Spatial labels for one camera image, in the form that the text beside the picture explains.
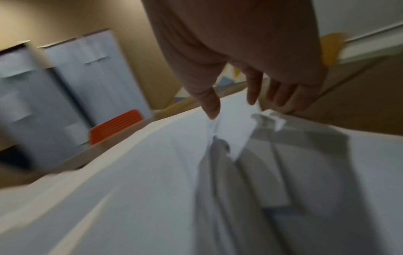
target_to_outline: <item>beige wall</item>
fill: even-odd
[[[140,0],[0,0],[0,48],[33,46],[111,28],[151,108],[162,109],[179,90]]]

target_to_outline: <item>orange chair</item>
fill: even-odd
[[[108,120],[91,129],[89,133],[91,145],[99,143],[142,120],[143,117],[137,110],[130,110],[118,117]]]

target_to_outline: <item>hand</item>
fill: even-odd
[[[327,74],[309,0],[143,0],[162,53],[210,118],[220,112],[212,86],[226,63],[239,68],[247,100],[278,106],[294,93],[297,110],[313,103]]]

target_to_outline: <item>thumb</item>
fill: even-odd
[[[188,91],[201,105],[210,119],[215,119],[220,113],[220,98],[215,93],[215,90],[210,87],[201,92]]]

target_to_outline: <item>finger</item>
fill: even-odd
[[[247,100],[248,104],[254,105],[259,97],[262,89],[263,73],[256,71],[246,76],[246,84],[248,86]]]
[[[280,82],[278,82],[275,79],[270,80],[270,86],[266,93],[267,100],[269,100],[270,102],[273,102],[274,97],[275,97],[279,87],[280,87]]]
[[[220,113],[220,98],[211,87],[202,92],[189,92],[201,105],[210,119],[215,119]]]
[[[275,96],[275,104],[279,107],[284,106],[294,94],[296,88],[297,84],[281,84]]]
[[[300,85],[298,94],[295,98],[295,109],[307,109],[317,98],[320,91],[320,86]]]

